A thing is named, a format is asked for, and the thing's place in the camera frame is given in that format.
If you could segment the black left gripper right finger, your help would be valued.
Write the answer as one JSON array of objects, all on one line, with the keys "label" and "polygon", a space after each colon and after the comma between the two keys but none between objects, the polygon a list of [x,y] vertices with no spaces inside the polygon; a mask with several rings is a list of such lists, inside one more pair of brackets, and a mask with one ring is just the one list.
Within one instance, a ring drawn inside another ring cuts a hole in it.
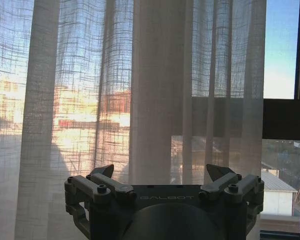
[{"label": "black left gripper right finger", "polygon": [[227,233],[249,233],[264,208],[265,183],[260,176],[242,177],[228,167],[206,164],[212,182],[200,186],[198,196],[205,203],[224,202]]}]

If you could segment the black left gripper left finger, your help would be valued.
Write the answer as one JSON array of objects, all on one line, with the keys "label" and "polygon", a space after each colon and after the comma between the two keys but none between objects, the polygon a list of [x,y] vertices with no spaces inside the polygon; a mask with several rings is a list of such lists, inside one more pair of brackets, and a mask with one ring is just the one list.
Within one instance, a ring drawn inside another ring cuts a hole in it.
[{"label": "black left gripper left finger", "polygon": [[95,168],[86,177],[70,176],[64,183],[65,209],[74,221],[75,226],[85,235],[89,235],[90,221],[86,209],[90,202],[106,205],[112,199],[120,203],[132,203],[137,198],[132,185],[112,179],[114,165],[109,164]]}]

